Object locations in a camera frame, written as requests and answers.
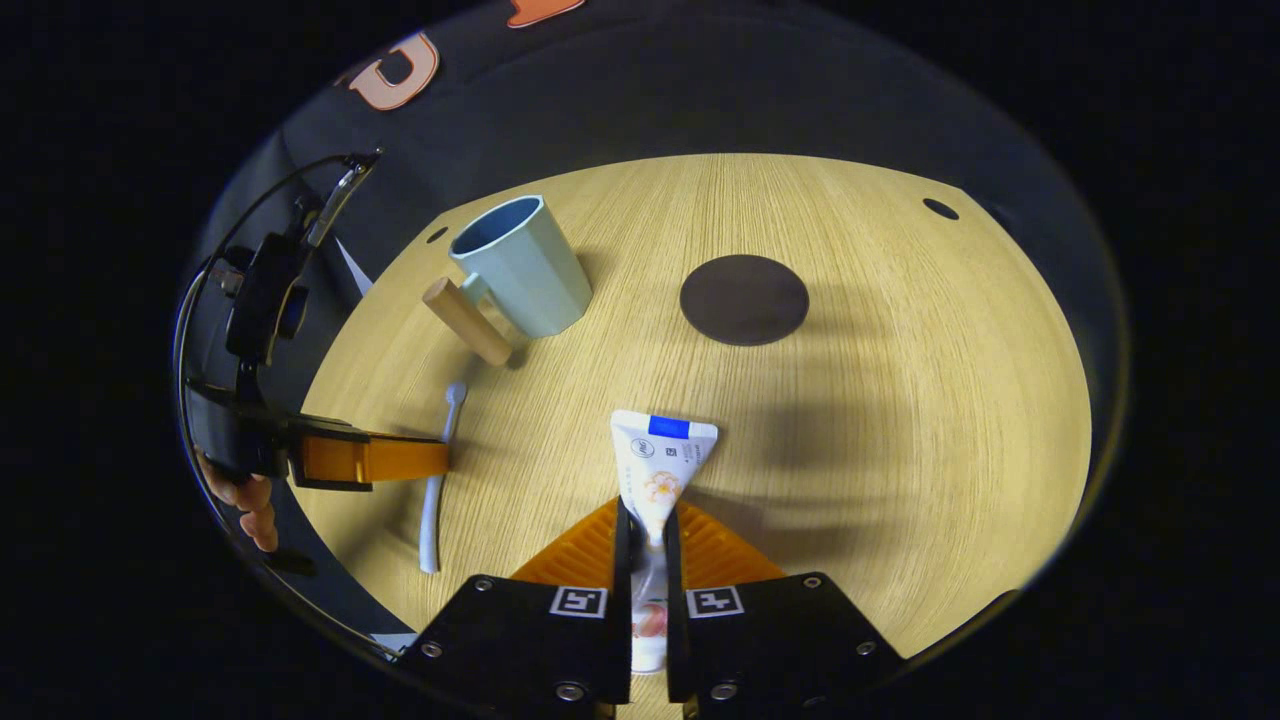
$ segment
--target white toothbrush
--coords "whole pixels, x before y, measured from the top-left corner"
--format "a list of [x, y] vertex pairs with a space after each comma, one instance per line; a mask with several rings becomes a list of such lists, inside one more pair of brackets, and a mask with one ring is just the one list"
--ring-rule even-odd
[[[462, 407], [462, 401], [466, 397], [466, 383], [453, 383], [444, 391], [444, 400], [449, 404], [449, 416], [444, 420], [444, 434], [440, 439], [445, 443], [453, 437], [453, 424], [458, 419], [458, 409]], [[422, 498], [422, 525], [417, 533], [417, 566], [424, 573], [440, 571], [440, 556], [435, 547], [435, 537], [440, 515], [440, 486], [443, 484], [444, 475], [431, 475], [426, 479], [426, 497]]]

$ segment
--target hole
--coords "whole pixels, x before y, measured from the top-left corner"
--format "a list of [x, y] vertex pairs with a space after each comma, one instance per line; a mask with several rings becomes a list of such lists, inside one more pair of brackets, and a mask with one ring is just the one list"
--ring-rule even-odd
[[952, 210], [945, 202], [940, 202], [940, 201], [937, 201], [937, 200], [934, 200], [932, 197], [925, 197], [924, 199], [924, 206], [928, 208], [929, 210], [933, 210], [934, 213], [942, 215], [943, 218], [946, 218], [948, 220], [959, 220], [960, 219], [960, 214], [959, 213], [956, 213], [955, 210]]

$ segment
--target wooden cylinder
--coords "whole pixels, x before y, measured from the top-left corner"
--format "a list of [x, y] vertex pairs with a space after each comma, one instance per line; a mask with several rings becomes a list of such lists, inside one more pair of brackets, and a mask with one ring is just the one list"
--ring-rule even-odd
[[449, 278], [440, 278], [426, 288], [422, 302], [485, 363], [498, 366], [511, 357], [511, 343]]

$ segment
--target blue label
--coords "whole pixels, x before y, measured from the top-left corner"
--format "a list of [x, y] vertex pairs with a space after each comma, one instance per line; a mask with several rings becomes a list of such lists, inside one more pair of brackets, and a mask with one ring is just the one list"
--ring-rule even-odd
[[671, 418], [649, 415], [649, 434], [689, 439], [689, 420], [672, 420]]

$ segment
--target finger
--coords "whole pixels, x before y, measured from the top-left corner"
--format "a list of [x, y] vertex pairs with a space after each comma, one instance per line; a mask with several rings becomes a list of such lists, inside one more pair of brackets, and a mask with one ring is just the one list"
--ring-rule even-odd
[[262, 552], [275, 552], [275, 548], [280, 544], [280, 536], [275, 529], [275, 524], [259, 524], [255, 519], [259, 516], [257, 512], [250, 512], [241, 516], [241, 529], [244, 534], [253, 538], [253, 544], [259, 547]]
[[200, 471], [205, 475], [205, 482], [209, 483], [209, 489], [218, 496], [218, 500], [221, 500], [227, 505], [236, 505], [237, 496], [239, 495], [236, 486], [215, 470], [212, 462], [198, 448], [196, 451], [196, 462], [200, 465]]
[[280, 536], [271, 528], [271, 530], [260, 538], [253, 538], [253, 544], [257, 546], [262, 552], [275, 552], [280, 547]]
[[253, 538], [262, 537], [275, 529], [275, 507], [268, 503], [266, 507], [241, 516], [241, 528]]
[[261, 510], [271, 502], [270, 478], [264, 478], [262, 475], [251, 475], [251, 478], [250, 482], [236, 488], [236, 507], [244, 512]]

